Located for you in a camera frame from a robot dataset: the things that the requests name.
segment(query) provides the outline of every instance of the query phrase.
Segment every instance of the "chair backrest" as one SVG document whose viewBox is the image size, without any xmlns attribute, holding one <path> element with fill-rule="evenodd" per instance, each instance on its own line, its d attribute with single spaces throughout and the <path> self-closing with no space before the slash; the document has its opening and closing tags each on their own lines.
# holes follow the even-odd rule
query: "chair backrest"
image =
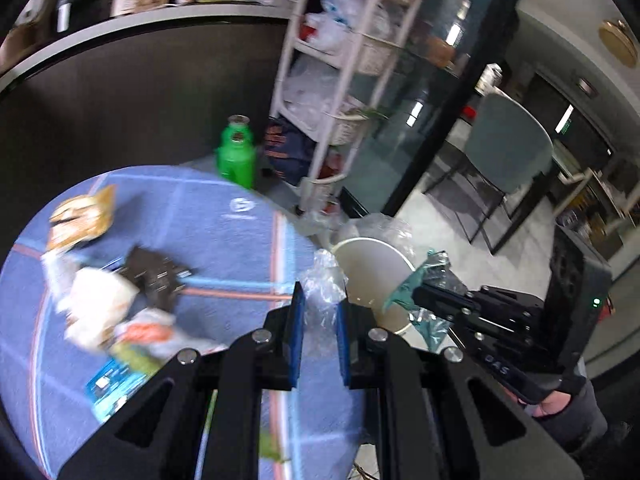
<svg viewBox="0 0 640 480">
<path fill-rule="evenodd" d="M 542 125 L 513 99 L 489 94 L 465 145 L 476 169 L 504 193 L 550 167 L 553 144 Z"/>
</svg>

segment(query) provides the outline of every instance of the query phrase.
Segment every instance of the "round table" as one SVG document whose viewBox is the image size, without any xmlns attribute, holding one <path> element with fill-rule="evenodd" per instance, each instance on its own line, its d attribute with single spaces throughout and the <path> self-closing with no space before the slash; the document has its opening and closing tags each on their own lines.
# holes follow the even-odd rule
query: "round table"
<svg viewBox="0 0 640 480">
<path fill-rule="evenodd" d="M 71 254 L 101 267 L 139 244 L 194 269 L 175 307 L 177 324 L 190 335 L 229 345 L 261 327 L 269 309 L 287 304 L 297 274 L 313 262 L 313 245 L 283 213 L 189 168 L 112 171 L 47 204 L 22 231 L 0 274 L 0 398 L 28 455 L 50 478 L 98 428 L 84 386 L 108 357 L 64 339 L 65 317 L 55 313 L 40 255 L 55 206 L 109 184 L 116 185 L 113 226 Z M 260 460 L 260 480 L 344 480 L 363 417 L 363 395 L 342 385 L 337 356 L 305 355 L 297 390 L 264 393 L 262 426 L 290 460 Z"/>
</svg>

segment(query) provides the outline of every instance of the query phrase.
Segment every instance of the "white countertop edge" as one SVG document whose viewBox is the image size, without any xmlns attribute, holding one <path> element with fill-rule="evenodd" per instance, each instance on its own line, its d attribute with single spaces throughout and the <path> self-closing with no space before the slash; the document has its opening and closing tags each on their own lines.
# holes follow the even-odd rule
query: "white countertop edge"
<svg viewBox="0 0 640 480">
<path fill-rule="evenodd" d="M 50 57 L 74 47 L 85 41 L 111 34 L 118 30 L 138 27 L 148 23 L 166 22 L 181 18 L 198 18 L 206 16 L 253 16 L 256 18 L 280 18 L 288 20 L 291 15 L 289 7 L 270 7 L 249 4 L 198 4 L 181 7 L 163 7 L 162 9 L 147 10 L 137 14 L 128 14 L 113 18 L 105 22 L 96 23 L 60 40 L 48 44 L 39 51 L 23 59 L 0 77 L 0 92 L 7 88 L 16 78 L 43 63 Z"/>
</svg>

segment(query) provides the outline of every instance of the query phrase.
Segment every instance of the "human hand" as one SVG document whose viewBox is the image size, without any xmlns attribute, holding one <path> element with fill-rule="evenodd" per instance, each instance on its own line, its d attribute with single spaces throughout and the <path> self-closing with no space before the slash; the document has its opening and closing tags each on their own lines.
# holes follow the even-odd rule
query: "human hand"
<svg viewBox="0 0 640 480">
<path fill-rule="evenodd" d="M 515 394 L 511 393 L 506 388 L 504 391 L 507 392 L 507 395 L 515 402 L 525 404 L 525 402 L 520 400 Z M 571 402 L 571 395 L 562 392 L 551 392 L 545 400 L 536 406 L 536 409 L 531 416 L 538 418 L 539 416 L 555 415 L 556 413 L 560 413 L 564 410 L 569 405 L 569 402 Z"/>
</svg>

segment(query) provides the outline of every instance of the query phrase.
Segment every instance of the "glass door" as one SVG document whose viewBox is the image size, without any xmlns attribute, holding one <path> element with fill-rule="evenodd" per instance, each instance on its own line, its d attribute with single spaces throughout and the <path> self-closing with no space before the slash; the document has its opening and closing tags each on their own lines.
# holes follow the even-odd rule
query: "glass door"
<svg viewBox="0 0 640 480">
<path fill-rule="evenodd" d="M 424 0 L 394 69 L 379 120 L 363 141 L 341 200 L 353 215 L 394 215 L 433 160 L 484 67 L 499 62 L 517 0 Z M 356 80 L 352 92 L 370 85 Z"/>
</svg>

